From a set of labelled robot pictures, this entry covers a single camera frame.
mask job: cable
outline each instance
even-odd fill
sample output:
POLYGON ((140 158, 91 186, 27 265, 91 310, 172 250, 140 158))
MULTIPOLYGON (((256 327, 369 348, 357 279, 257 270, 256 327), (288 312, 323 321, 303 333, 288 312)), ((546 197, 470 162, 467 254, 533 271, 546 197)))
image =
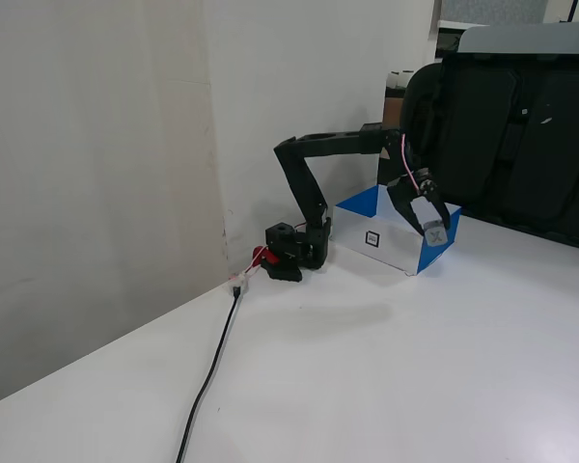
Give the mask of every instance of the cable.
POLYGON ((405 134, 404 133, 401 135, 401 159, 403 160, 403 166, 405 166, 405 171, 409 175, 410 180, 412 180, 412 183, 414 184, 414 188, 416 188, 416 192, 420 195, 421 189, 418 187, 418 183, 416 183, 416 180, 414 179, 414 176, 412 175, 412 171, 410 171, 409 167, 407 167, 407 159, 405 158, 405 134))
POLYGON ((195 401, 193 402, 193 406, 191 407, 191 412, 189 413, 189 419, 186 422, 186 428, 184 429, 184 434, 182 435, 182 441, 180 442, 180 449, 178 452, 178 458, 176 459, 176 463, 182 463, 182 459, 184 458, 184 454, 186 452, 186 446, 189 441, 189 437, 191 435, 191 430, 193 427, 193 422, 195 421, 195 416, 197 414, 198 407, 200 405, 200 400, 204 396, 208 385, 210 383, 210 379, 216 370, 216 364, 219 361, 219 357, 221 356, 221 351, 223 350, 223 344, 225 344, 225 338, 228 334, 228 330, 230 329, 230 324, 232 321, 232 317, 234 316, 235 308, 238 304, 238 299, 240 298, 240 287, 236 286, 234 288, 234 303, 232 304, 232 308, 230 309, 230 314, 228 315, 228 319, 225 322, 225 327, 223 328, 223 334, 221 335, 221 340, 219 341, 219 345, 216 348, 216 352, 214 353, 214 358, 212 359, 212 365, 210 366, 210 371, 202 385, 202 388, 198 392, 197 396, 195 397, 195 401))
POLYGON ((244 274, 248 273, 249 270, 251 270, 251 269, 255 266, 254 264, 255 264, 255 262, 258 260, 258 257, 261 256, 262 253, 263 253, 266 249, 268 249, 267 246, 262 246, 262 248, 261 248, 260 251, 255 255, 255 257, 253 258, 253 260, 251 260, 251 263, 249 264, 249 266, 247 267, 247 269, 246 269, 244 272, 242 272, 242 273, 244 273, 244 274))

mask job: white object on shelf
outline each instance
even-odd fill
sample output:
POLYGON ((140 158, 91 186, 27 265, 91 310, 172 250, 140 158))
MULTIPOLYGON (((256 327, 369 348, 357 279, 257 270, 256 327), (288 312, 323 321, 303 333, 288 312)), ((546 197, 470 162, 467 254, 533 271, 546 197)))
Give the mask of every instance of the white object on shelf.
POLYGON ((473 24, 471 22, 456 22, 456 21, 445 21, 440 19, 437 21, 438 29, 457 29, 459 31, 466 31, 471 27, 483 27, 485 24, 473 24))

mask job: white box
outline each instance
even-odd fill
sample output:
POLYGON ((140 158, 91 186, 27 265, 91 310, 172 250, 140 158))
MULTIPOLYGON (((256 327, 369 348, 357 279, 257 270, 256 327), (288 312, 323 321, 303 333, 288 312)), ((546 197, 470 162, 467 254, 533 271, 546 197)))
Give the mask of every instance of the white box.
MULTIPOLYGON (((417 275, 455 242, 461 214, 458 205, 446 204, 451 213, 448 241, 428 246, 393 207, 386 186, 376 185, 335 205, 331 239, 346 248, 417 275)), ((412 202, 421 224, 441 219, 425 198, 412 202)))

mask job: blue triangle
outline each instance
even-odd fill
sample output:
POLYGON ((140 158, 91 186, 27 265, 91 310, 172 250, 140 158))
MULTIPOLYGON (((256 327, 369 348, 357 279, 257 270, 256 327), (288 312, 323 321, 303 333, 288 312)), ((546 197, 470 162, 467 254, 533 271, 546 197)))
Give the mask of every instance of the blue triangle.
POLYGON ((377 185, 337 204, 337 207, 373 217, 377 212, 377 185))

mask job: box logo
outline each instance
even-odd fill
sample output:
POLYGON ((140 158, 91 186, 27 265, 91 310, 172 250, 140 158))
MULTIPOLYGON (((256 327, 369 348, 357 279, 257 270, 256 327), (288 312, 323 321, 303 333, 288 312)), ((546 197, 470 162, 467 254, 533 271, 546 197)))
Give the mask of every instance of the box logo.
POLYGON ((365 243, 374 248, 379 248, 379 233, 376 233, 375 231, 367 231, 365 243))

